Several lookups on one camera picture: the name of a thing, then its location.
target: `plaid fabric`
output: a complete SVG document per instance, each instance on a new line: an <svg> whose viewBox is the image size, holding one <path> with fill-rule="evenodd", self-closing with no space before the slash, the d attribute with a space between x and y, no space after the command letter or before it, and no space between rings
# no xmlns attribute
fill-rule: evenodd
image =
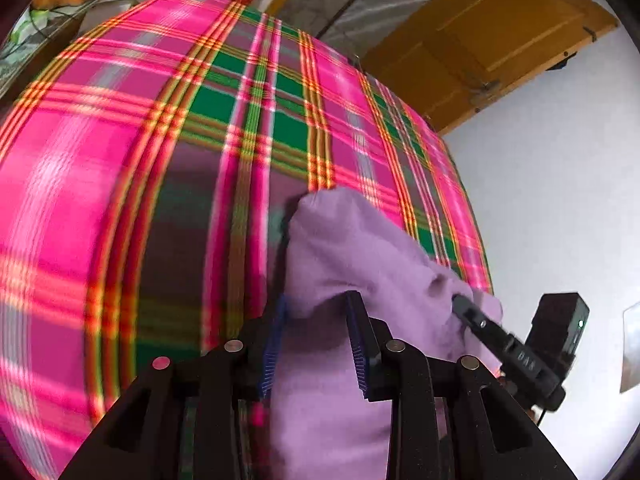
<svg viewBox="0 0 640 480"><path fill-rule="evenodd" d="M0 128L0 424L31 473L56 478L152 358L258 316L296 200L334 186L490 289L444 143L308 34L150 0L60 54Z"/></svg>

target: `door hinge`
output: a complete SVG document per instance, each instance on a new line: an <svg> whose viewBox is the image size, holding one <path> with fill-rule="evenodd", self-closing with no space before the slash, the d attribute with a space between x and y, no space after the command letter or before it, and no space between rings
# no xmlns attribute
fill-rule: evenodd
<svg viewBox="0 0 640 480"><path fill-rule="evenodd" d="M489 82L484 82L481 77L478 77L476 74L470 72L469 70L465 70L465 78L466 81L465 86L469 93L472 94L471 102L473 104L477 104L482 102L485 99L489 99L492 97L495 91L499 90L502 86L502 83L499 79L493 79Z"/></svg>
<svg viewBox="0 0 640 480"><path fill-rule="evenodd" d="M596 41L598 41L598 37L596 36L596 33L591 30L589 27L583 25L582 28L587 32L587 34L589 34L591 36L591 43L595 43Z"/></svg>

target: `wooden door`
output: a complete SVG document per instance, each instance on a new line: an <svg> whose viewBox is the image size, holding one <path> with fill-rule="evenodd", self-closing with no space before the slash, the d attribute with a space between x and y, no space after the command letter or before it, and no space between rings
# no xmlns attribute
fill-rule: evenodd
<svg viewBox="0 0 640 480"><path fill-rule="evenodd" d="M444 135L617 25L591 0L431 0L362 65Z"/></svg>

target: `metal screw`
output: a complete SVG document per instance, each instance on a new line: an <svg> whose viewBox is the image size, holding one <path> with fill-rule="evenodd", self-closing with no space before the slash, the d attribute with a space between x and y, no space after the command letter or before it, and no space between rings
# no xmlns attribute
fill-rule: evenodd
<svg viewBox="0 0 640 480"><path fill-rule="evenodd" d="M467 370L477 370L480 366L480 361L472 355L465 355L460 359L460 364L462 364Z"/></svg>
<svg viewBox="0 0 640 480"><path fill-rule="evenodd" d="M230 353L239 352L242 348L244 348L244 345L239 339L230 339L225 343L225 350Z"/></svg>
<svg viewBox="0 0 640 480"><path fill-rule="evenodd" d="M152 367L156 370L164 370L171 364L171 359L165 356L156 357L151 363Z"/></svg>
<svg viewBox="0 0 640 480"><path fill-rule="evenodd" d="M386 349L390 352L401 352L405 347L404 341L400 341L399 339L391 339L386 342Z"/></svg>

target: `lavender towel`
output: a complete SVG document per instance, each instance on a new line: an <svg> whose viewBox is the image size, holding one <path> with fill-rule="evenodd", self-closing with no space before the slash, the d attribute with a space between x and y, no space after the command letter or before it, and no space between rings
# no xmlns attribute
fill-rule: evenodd
<svg viewBox="0 0 640 480"><path fill-rule="evenodd" d="M278 480L382 480L390 402L358 389L344 312L330 298L361 293L369 315L428 356L498 361L451 313L455 294L500 322L493 297L432 262L404 231L349 189L300 201L289 224L286 326L271 394L271 464Z"/></svg>

